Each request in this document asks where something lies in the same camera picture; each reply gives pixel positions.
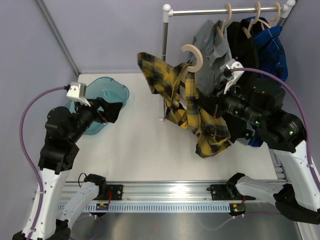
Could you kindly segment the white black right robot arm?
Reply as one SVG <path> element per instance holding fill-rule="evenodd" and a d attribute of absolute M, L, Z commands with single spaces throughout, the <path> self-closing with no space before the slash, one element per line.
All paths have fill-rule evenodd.
<path fill-rule="evenodd" d="M 243 132 L 246 123 L 274 151 L 288 183 L 273 184 L 236 173 L 226 182 L 230 198 L 251 197 L 267 202 L 287 219 L 317 225 L 320 222 L 320 191 L 307 159 L 307 133 L 303 122 L 282 109 L 285 90 L 270 78 L 257 78 L 243 91 L 239 85 L 225 90 L 226 81 L 196 103 L 212 117 L 235 118 L 234 130 Z"/>

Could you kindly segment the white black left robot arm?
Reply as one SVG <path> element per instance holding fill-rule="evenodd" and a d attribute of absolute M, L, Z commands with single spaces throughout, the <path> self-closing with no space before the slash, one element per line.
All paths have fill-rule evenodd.
<path fill-rule="evenodd" d="M 58 211 L 63 188 L 79 152 L 77 141 L 93 122 L 115 123 L 123 107 L 122 102 L 109 103 L 101 97 L 89 99 L 87 105 L 79 102 L 75 105 L 74 113 L 59 106 L 47 115 L 38 162 L 40 183 L 29 219 L 23 230 L 13 235 L 14 240 L 67 240 L 85 207 L 108 194 L 106 178 L 88 174 L 78 192 Z"/>

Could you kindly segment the yellow plaid shirt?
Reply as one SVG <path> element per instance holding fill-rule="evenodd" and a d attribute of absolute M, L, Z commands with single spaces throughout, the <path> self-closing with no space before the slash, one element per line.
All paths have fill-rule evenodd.
<path fill-rule="evenodd" d="M 197 105 L 197 78 L 191 72 L 183 77 L 188 63 L 171 66 L 154 55 L 139 52 L 137 64 L 150 92 L 164 99 L 167 106 L 165 119 L 196 136 L 195 153 L 199 157 L 213 157 L 231 145 L 226 121 L 222 117 L 213 117 Z"/>

